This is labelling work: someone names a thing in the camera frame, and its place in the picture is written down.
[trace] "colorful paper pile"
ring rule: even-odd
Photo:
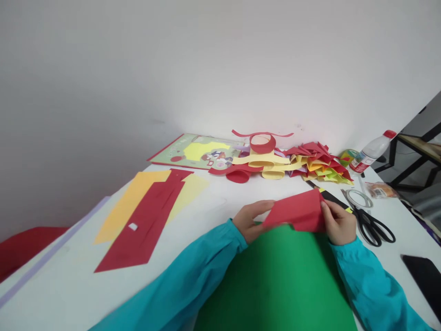
[[[326,145],[307,143],[292,147],[284,154],[289,157],[292,164],[301,165],[301,168],[290,173],[291,177],[302,176],[304,180],[317,179],[319,181],[345,183],[353,185],[349,171],[331,155]]]
[[[253,172],[261,172],[266,179],[281,179],[288,171],[291,177],[301,175],[304,180],[318,179],[334,183],[353,184],[349,172],[340,163],[335,161],[329,148],[320,143],[307,143],[292,147],[287,151],[276,148],[274,136],[290,137],[270,132],[257,132],[243,135],[232,131],[238,137],[249,137],[249,147],[236,146],[247,153],[246,156],[235,157],[232,165],[223,170],[210,169],[214,175],[226,174],[226,177],[235,183],[246,183]]]
[[[208,184],[192,171],[139,172],[95,238],[113,242],[95,272],[147,263],[166,223]]]

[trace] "bottle cap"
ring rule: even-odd
[[[386,136],[389,139],[393,139],[396,136],[396,133],[395,131],[387,130],[385,133],[383,133],[383,136]]]

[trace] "teal sleeve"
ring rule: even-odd
[[[192,242],[151,284],[92,327],[93,331],[178,331],[247,248],[231,219]]]
[[[331,245],[349,299],[370,331],[431,331],[412,309],[400,284],[360,239]]]

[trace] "smartphone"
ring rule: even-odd
[[[409,255],[402,255],[401,258],[441,322],[441,273],[428,258]]]

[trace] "plastic water bottle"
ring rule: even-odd
[[[381,137],[378,137],[366,145],[363,150],[358,153],[352,160],[349,167],[355,173],[361,174],[374,163],[376,159],[383,155],[387,150],[390,141],[396,136],[392,130],[388,130]]]

